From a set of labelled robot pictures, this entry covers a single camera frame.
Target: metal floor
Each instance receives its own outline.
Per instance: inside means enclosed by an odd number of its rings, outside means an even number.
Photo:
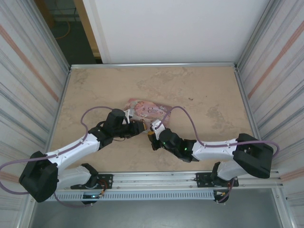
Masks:
[[[104,201],[73,209],[37,204],[32,228],[281,228],[271,189],[234,190],[226,205],[211,200]]]

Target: marble surface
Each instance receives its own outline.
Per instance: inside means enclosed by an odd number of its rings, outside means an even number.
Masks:
[[[231,67],[161,67],[74,69],[57,124],[52,150],[84,134],[80,117],[89,108],[125,107],[129,98],[170,106],[183,106],[191,115],[201,140],[223,141],[239,133],[251,133],[238,85]],[[89,129],[105,120],[107,109],[89,112]],[[169,127],[181,138],[195,139],[182,110],[174,110]],[[146,134],[113,142],[71,167],[89,163],[98,171],[193,171],[210,170],[215,160],[186,163],[171,153],[153,151]]]

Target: beige tabletop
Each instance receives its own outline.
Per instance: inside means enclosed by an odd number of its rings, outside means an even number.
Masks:
[[[105,105],[123,109],[130,98],[183,106],[203,141],[223,141],[239,133],[252,134],[231,67],[161,67],[74,69],[68,84],[52,150],[84,133],[80,117],[89,108]],[[109,110],[89,112],[89,129],[106,119]],[[195,139],[182,110],[173,110],[169,127],[181,138]],[[153,151],[147,134],[113,142],[71,167],[89,163],[98,171],[210,170],[215,160],[186,163],[164,149]]]

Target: corrugated metal wall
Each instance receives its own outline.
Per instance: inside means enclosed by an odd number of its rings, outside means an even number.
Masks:
[[[260,135],[281,146],[280,170],[288,201],[304,226],[304,1],[280,1],[241,79]]]
[[[0,164],[44,152],[68,65],[32,1],[0,2]],[[0,171],[3,184],[24,191],[18,176],[25,164]],[[24,196],[0,190],[0,227],[16,227]]]

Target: orange stripe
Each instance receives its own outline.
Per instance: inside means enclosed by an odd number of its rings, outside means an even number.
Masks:
[[[19,177],[15,176],[13,174],[10,174],[8,172],[0,171],[0,179],[5,180],[5,181],[19,183]]]
[[[299,177],[304,177],[304,168],[297,169],[292,172],[288,172],[286,174],[281,175],[282,181],[290,181]]]
[[[46,83],[46,81],[43,79],[43,77],[40,75],[40,73],[36,70],[36,68],[33,66],[33,64],[29,61],[29,59],[25,56],[25,54],[20,50],[20,48],[12,40],[12,38],[9,36],[9,34],[6,32],[6,30],[3,28],[2,25],[0,25],[0,34],[6,40],[6,42],[11,46],[11,48],[17,53],[17,55],[25,63],[25,65],[31,70],[31,72],[37,77],[37,79],[40,81],[40,83],[52,95],[52,97],[56,101],[58,101],[59,100],[58,96],[51,89],[51,87],[49,87],[49,85]]]
[[[257,90],[257,88],[262,84],[262,82],[265,80],[265,78],[269,75],[269,73],[273,70],[273,68],[276,66],[278,61],[282,58],[282,56],[289,50],[289,48],[293,45],[293,43],[298,39],[298,37],[301,35],[301,33],[304,31],[304,21],[301,23],[301,25],[296,29],[296,31],[293,33],[293,35],[290,37],[290,39],[287,41],[279,55],[274,59],[274,61],[270,64],[270,66],[267,68],[265,73],[262,75],[262,77],[258,80],[256,85],[253,87],[251,92],[248,94],[248,98],[250,99],[252,97],[252,94]]]

